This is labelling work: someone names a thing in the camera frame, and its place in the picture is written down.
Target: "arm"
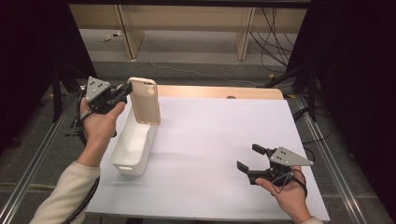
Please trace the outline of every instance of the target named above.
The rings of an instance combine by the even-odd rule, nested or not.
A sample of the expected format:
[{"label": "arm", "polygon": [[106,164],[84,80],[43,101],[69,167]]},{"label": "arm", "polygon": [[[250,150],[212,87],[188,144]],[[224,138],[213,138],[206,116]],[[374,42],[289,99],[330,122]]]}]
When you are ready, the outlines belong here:
[{"label": "arm", "polygon": [[[35,212],[31,223],[62,223],[81,205],[100,175],[100,162],[106,152],[110,138],[116,129],[116,120],[125,103],[119,103],[105,115],[91,114],[84,120],[88,142],[76,161],[62,173],[55,190]],[[81,111],[88,110],[85,98]],[[73,223],[81,223],[85,210]]]},{"label": "arm", "polygon": [[[293,166],[292,168],[295,170],[299,170],[300,172],[302,171],[300,166]],[[303,174],[300,172],[294,171],[294,177],[304,183]],[[256,183],[271,192],[272,195],[274,195],[280,208],[291,217],[294,223],[322,223],[317,218],[312,217],[309,213],[308,207],[306,206],[305,202],[304,190],[296,182],[291,181],[287,186],[282,189],[281,192],[280,187],[273,186],[272,183],[266,179],[258,178],[256,180]]]}]

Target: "table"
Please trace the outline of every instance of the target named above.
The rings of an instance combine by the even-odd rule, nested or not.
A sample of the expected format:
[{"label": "table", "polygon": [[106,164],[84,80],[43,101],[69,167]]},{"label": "table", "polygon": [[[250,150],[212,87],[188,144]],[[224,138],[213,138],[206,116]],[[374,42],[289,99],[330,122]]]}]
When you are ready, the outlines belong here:
[{"label": "table", "polygon": [[[267,158],[251,150],[253,143],[269,148],[281,144],[305,155],[279,90],[159,86],[159,94],[163,122],[146,172],[120,175],[108,160],[117,142],[112,139],[87,212],[220,221],[290,219],[268,192],[250,186],[236,169],[237,160],[252,169],[269,167]],[[221,99],[229,95],[237,99]],[[312,214],[330,220],[310,167],[304,167],[304,173]]]}]

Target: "plastic bin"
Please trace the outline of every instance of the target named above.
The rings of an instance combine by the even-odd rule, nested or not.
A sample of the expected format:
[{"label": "plastic bin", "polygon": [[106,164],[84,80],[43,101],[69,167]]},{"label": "plastic bin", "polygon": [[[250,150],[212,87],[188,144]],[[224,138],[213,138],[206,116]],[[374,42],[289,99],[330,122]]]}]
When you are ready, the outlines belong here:
[{"label": "plastic bin", "polygon": [[134,110],[129,110],[119,133],[120,137],[110,155],[110,162],[121,174],[142,175],[145,172],[157,127],[137,123]]}]

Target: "metal rail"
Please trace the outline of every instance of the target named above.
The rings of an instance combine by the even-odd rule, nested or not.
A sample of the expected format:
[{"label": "metal rail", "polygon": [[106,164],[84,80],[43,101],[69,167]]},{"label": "metal rail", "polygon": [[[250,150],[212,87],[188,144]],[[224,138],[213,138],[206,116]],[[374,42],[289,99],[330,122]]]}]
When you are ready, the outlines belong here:
[{"label": "metal rail", "polygon": [[35,178],[43,160],[45,159],[47,152],[50,150],[50,146],[60,128],[62,127],[65,119],[65,114],[70,108],[70,106],[76,101],[77,97],[73,93],[70,93],[64,102],[64,111],[61,113],[60,117],[56,122],[53,122],[49,127],[49,130],[41,142],[40,147],[37,152],[33,156],[29,166],[26,168],[23,173],[20,182],[17,184],[16,188],[13,190],[11,195],[9,196],[7,202],[2,208],[0,213],[0,223],[8,224],[11,222],[11,219],[14,217],[15,213],[20,206],[23,197],[26,194],[26,191],[29,189],[30,184]]},{"label": "metal rail", "polygon": [[[302,95],[297,95],[297,101],[301,109],[307,107],[307,104]],[[310,116],[304,116],[304,118],[309,128],[309,131],[312,133],[312,136],[315,139],[323,139],[323,134],[321,133],[317,123],[314,122]],[[361,211],[361,207],[358,201],[353,195],[352,190],[350,189],[349,185],[344,179],[342,172],[340,171],[337,165],[337,162],[332,156],[332,151],[327,146],[326,140],[323,139],[321,141],[317,141],[317,146],[320,155],[323,157],[323,160],[326,163],[329,173],[332,176],[332,181],[334,182],[334,185],[337,187],[341,199],[343,200],[346,206],[346,210],[348,211],[351,220],[355,224],[368,223],[366,217]]]}]

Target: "floor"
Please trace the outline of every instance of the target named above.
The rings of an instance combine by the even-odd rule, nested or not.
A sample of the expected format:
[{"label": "floor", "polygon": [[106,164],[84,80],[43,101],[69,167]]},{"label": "floor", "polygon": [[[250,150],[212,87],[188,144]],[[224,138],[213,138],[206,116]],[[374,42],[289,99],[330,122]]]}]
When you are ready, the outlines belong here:
[{"label": "floor", "polygon": [[[110,41],[102,41],[104,35],[113,35],[117,31],[80,31],[98,76],[117,81],[127,78],[131,72],[135,74],[141,72],[148,76],[156,76],[161,84],[254,88],[258,84],[268,82],[271,78],[269,75],[278,77],[285,70],[285,67],[274,58],[266,54],[262,55],[261,48],[252,37],[249,39],[246,59],[239,61],[233,35],[230,33],[151,31],[146,32],[137,58],[131,61],[127,57],[122,36],[112,36]],[[278,36],[282,47],[290,51],[292,51],[295,38],[296,35]],[[273,38],[270,38],[269,42],[275,43]],[[278,49],[271,47],[268,49],[281,59]],[[282,54],[285,63],[287,63],[287,56]],[[135,64],[133,68],[129,67],[131,63]],[[292,78],[276,87],[282,90],[287,97],[291,112],[295,113],[306,106],[306,99],[303,94],[293,94],[290,89],[291,83]],[[51,89],[43,97],[43,105],[37,108],[32,121],[19,136],[21,145],[10,147],[0,156],[0,176],[2,176],[0,202],[2,204],[7,201],[17,186],[28,163],[35,156],[36,149],[43,147],[42,139],[46,139],[47,131],[53,128],[50,122],[53,107],[50,94]],[[296,126],[304,146],[308,148],[308,157],[315,155],[317,165],[313,167],[313,172],[323,201],[328,208],[332,220],[330,223],[393,223],[364,178],[358,164],[348,155],[343,137],[332,122],[331,115],[327,113],[325,104],[320,101],[319,97],[316,103],[318,121],[312,122],[309,116],[302,116],[296,120]],[[12,223],[28,223],[38,205],[50,194],[60,172],[80,152],[76,149],[80,148],[80,143],[70,136],[72,132],[66,128],[72,119],[72,116],[66,115],[63,123],[60,124],[62,128],[56,136],[45,143],[51,145],[51,149],[43,155],[45,159],[40,164],[41,168],[33,177],[33,184],[21,201]],[[355,204],[352,205],[352,211],[348,203]],[[84,223],[125,222],[125,217],[87,216]],[[191,223],[192,221],[144,220],[144,223],[150,224],[178,222]]]}]

